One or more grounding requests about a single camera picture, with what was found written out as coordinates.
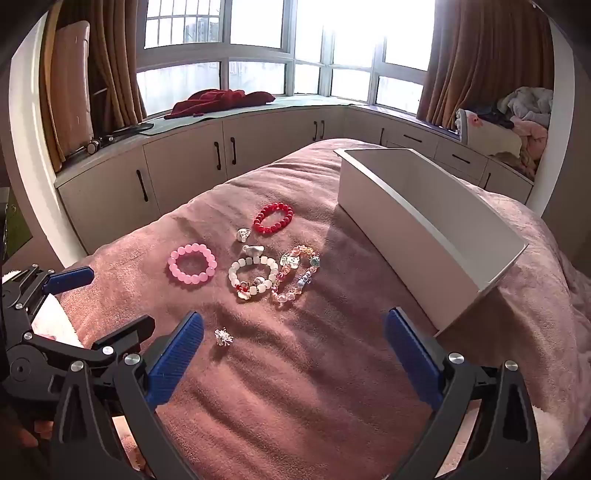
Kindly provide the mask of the white rectangular tray box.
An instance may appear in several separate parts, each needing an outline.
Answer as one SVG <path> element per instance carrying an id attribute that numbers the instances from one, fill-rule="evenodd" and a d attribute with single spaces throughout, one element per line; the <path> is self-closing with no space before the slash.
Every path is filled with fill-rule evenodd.
<path id="1" fill-rule="evenodd" d="M 467 184 L 413 149 L 340 149 L 338 203 L 445 331 L 527 242 Z"/>

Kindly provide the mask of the brown chair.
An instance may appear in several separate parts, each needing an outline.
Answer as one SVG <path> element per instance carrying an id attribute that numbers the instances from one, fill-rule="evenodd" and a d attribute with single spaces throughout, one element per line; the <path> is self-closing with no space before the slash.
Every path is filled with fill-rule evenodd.
<path id="1" fill-rule="evenodd" d="M 78 21 L 55 33 L 50 70 L 50 106 L 56 140 L 65 158 L 98 150 L 88 80 L 90 24 Z"/>

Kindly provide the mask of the brown curtain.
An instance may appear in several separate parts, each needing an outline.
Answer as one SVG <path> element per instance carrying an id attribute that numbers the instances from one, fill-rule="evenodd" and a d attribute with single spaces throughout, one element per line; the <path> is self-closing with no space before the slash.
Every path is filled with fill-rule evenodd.
<path id="1" fill-rule="evenodd" d="M 520 87 L 554 87 L 547 16 L 530 1 L 438 1 L 417 118 L 452 128 L 458 109 Z"/>
<path id="2" fill-rule="evenodd" d="M 96 140 L 140 124 L 146 116 L 136 77 L 136 1 L 58 1 L 50 7 L 40 54 L 40 105 L 49 158 L 59 172 L 68 158 L 58 146 L 50 106 L 55 33 L 78 21 L 90 24 L 88 80 Z"/>

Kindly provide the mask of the brown left curtain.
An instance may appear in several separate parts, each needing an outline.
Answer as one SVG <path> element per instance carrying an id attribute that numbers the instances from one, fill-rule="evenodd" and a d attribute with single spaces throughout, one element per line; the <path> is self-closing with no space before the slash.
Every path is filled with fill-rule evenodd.
<path id="1" fill-rule="evenodd" d="M 136 1 L 58 1 L 50 7 L 40 54 L 40 105 L 49 158 L 59 172 L 68 158 L 58 146 L 50 106 L 55 33 L 78 21 L 90 24 L 88 80 L 96 140 L 140 124 L 146 116 L 136 77 Z"/>

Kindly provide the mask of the pile of clothes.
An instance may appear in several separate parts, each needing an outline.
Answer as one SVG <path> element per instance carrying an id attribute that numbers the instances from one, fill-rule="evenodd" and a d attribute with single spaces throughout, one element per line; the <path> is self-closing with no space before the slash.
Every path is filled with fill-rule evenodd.
<path id="1" fill-rule="evenodd" d="M 546 150 L 554 92 L 520 87 L 495 104 L 456 112 L 461 142 L 533 180 Z"/>

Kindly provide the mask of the brown right curtain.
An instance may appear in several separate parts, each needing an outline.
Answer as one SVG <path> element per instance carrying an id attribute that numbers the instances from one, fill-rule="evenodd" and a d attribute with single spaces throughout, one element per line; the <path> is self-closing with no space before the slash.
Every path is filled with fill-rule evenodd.
<path id="1" fill-rule="evenodd" d="M 458 109 L 520 87 L 554 87 L 547 16 L 530 1 L 438 1 L 417 118 L 452 128 Z"/>

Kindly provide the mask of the pink bed blanket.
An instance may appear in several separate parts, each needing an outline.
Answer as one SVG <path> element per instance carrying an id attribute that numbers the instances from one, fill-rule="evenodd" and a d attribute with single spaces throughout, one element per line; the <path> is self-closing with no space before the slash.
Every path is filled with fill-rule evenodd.
<path id="1" fill-rule="evenodd" d="M 401 307 L 433 326 L 401 280 L 337 203 L 352 141 L 322 141 L 204 192 L 85 259 L 91 285 L 59 301 L 90 345 L 148 315 L 164 335 L 190 311 L 207 334 L 158 415 L 203 479 L 381 479 L 430 414 L 384 335 Z M 440 337 L 480 365 L 516 361 L 553 471 L 590 417 L 590 282 L 543 220 L 503 195 L 482 198 L 527 241 L 483 300 Z M 274 258 L 314 248 L 321 267 L 287 308 L 262 296 L 240 302 L 228 268 L 238 228 L 264 205 L 294 208 L 264 240 Z"/>

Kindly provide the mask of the bay window frame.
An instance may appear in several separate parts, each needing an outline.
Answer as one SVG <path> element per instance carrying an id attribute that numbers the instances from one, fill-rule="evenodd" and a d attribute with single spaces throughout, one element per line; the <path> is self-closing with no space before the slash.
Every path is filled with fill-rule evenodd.
<path id="1" fill-rule="evenodd" d="M 416 114 L 433 1 L 147 0 L 138 4 L 145 109 L 207 88 L 322 95 Z"/>

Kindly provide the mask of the beige window seat cabinets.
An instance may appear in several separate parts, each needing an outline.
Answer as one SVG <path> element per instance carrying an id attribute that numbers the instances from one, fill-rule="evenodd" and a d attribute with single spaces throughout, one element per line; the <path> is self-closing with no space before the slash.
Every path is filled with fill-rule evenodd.
<path id="1" fill-rule="evenodd" d="M 152 129 L 76 159 L 55 187 L 86 253 L 198 194 L 325 139 L 411 148 L 453 175 L 526 203 L 532 180 L 402 114 L 353 105 L 268 107 Z"/>

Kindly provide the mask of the red cloth on sill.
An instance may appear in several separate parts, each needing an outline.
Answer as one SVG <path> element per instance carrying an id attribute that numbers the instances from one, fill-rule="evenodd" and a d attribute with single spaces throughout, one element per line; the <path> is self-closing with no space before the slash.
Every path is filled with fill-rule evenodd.
<path id="1" fill-rule="evenodd" d="M 276 98 L 273 94 L 266 91 L 246 94 L 243 90 L 206 89 L 177 102 L 164 118 L 198 117 L 237 108 L 263 106 L 273 103 L 274 100 Z"/>

